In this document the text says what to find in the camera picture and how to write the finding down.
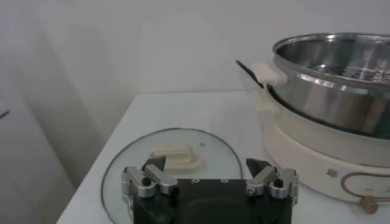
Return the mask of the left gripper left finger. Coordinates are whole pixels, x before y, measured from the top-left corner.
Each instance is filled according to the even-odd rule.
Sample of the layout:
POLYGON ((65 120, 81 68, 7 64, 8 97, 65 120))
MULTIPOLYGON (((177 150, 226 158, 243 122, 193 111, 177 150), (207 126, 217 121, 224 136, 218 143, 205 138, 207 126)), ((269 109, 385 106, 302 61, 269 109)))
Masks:
POLYGON ((164 173, 165 156, 148 159, 141 169, 135 166, 125 167, 121 172, 122 200, 127 212, 134 219, 134 199, 151 198, 157 191, 172 196, 178 189, 178 181, 164 173))

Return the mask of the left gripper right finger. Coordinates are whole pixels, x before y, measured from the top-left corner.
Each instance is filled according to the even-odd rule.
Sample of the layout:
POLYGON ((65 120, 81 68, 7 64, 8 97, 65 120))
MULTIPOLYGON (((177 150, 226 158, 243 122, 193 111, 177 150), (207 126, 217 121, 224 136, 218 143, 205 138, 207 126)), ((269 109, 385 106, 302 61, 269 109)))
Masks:
POLYGON ((246 180, 247 196, 257 197, 268 192, 276 199, 290 197, 293 206, 298 203, 299 176, 294 169, 278 170, 267 161, 253 158, 247 158, 246 165, 252 175, 252 178, 246 180))

